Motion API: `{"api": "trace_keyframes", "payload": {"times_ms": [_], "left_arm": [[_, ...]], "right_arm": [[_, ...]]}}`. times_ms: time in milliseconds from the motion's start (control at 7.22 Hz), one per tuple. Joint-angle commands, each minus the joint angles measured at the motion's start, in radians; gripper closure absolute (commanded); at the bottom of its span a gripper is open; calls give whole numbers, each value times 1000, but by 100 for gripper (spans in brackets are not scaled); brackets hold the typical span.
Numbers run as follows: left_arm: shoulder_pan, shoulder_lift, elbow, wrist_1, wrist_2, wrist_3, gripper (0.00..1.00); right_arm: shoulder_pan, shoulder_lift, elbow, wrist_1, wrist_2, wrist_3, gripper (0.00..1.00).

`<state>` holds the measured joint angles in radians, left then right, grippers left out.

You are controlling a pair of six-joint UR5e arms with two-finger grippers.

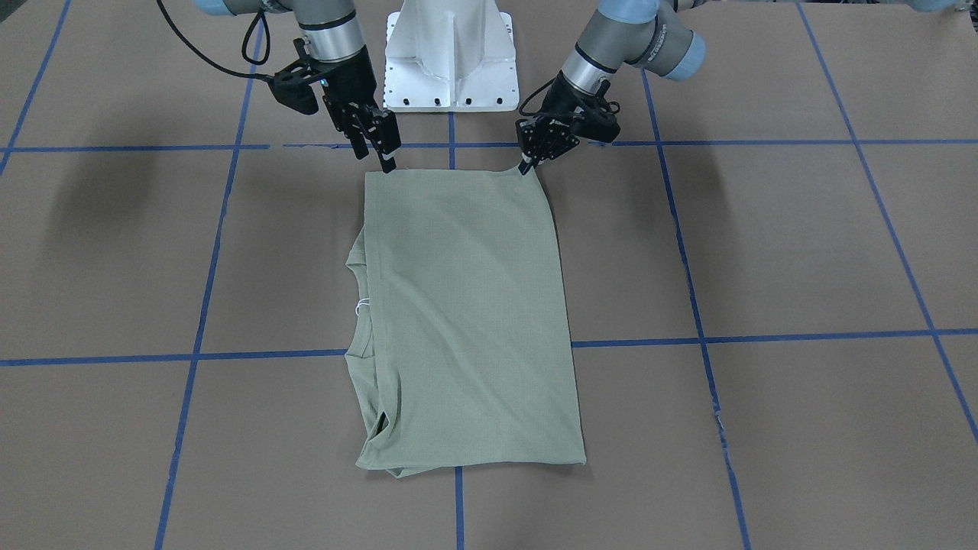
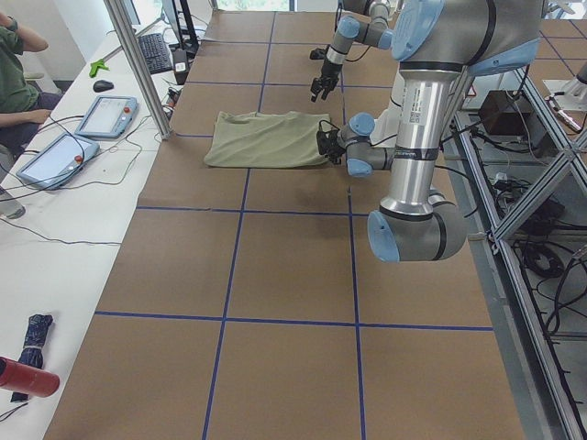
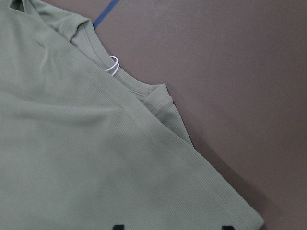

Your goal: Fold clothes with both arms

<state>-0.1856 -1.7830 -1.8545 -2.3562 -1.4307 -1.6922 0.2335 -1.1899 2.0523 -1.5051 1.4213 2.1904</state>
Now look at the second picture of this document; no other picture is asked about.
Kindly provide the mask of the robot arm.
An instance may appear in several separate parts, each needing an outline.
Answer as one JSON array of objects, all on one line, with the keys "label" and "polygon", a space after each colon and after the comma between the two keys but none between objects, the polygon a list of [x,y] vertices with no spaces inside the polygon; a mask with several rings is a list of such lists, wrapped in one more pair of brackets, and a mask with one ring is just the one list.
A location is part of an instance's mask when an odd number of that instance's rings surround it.
[{"label": "robot arm", "polygon": [[354,42],[379,50],[392,48],[389,20],[402,6],[403,1],[338,1],[333,41],[324,49],[313,49],[309,56],[311,60],[323,61],[320,76],[311,84],[312,102],[318,97],[326,100],[335,90]]},{"label": "robot arm", "polygon": [[342,17],[327,47],[314,99],[338,84],[351,46],[389,50],[399,64],[404,91],[395,143],[371,142],[375,119],[354,115],[342,128],[319,131],[319,153],[345,161],[348,173],[366,177],[388,170],[388,194],[368,217],[373,254],[387,262],[430,261],[455,255],[466,239],[457,206],[432,185],[449,92],[463,73],[509,72],[537,55],[541,1],[408,1],[391,19],[387,1],[342,1]]}]

